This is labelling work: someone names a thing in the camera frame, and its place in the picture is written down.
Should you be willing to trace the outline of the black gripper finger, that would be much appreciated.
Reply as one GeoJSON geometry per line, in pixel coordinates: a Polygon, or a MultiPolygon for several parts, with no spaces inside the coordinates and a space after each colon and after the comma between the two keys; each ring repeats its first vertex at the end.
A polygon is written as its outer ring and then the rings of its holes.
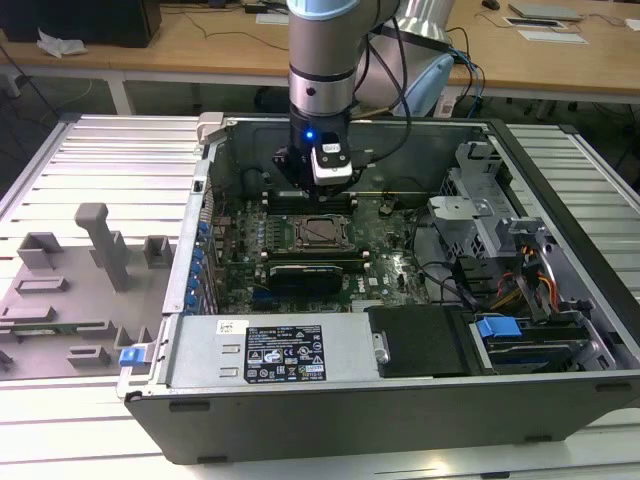
{"type": "Polygon", "coordinates": [[[279,148],[272,157],[274,165],[286,180],[303,193],[306,213],[320,213],[323,206],[318,187],[314,183],[310,160],[295,146],[279,148]]]}

